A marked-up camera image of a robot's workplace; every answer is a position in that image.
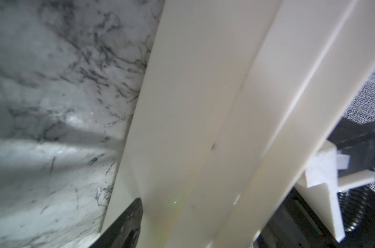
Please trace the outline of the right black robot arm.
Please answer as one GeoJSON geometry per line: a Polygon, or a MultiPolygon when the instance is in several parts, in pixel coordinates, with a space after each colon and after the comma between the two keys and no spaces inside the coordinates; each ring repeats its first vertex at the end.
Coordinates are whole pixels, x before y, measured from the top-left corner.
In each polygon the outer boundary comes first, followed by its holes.
{"type": "Polygon", "coordinates": [[[293,189],[271,217],[253,248],[375,248],[375,193],[363,186],[338,193],[342,229],[338,242],[293,189]]]}

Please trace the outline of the white wrap dispenser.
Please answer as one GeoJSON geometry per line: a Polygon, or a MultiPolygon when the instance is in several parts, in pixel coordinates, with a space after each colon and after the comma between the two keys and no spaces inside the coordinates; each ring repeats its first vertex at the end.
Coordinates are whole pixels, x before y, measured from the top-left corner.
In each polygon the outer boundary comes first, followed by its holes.
{"type": "Polygon", "coordinates": [[[87,159],[99,230],[140,197],[140,248],[244,248],[375,66],[375,1],[166,1],[122,160],[87,159]]]}

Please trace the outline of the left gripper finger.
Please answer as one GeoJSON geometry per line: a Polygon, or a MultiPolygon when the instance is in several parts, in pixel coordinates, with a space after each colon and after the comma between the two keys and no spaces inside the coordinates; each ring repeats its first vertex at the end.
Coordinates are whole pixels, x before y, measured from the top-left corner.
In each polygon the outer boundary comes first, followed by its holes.
{"type": "Polygon", "coordinates": [[[142,218],[142,200],[136,198],[90,248],[135,248],[142,218]]]}

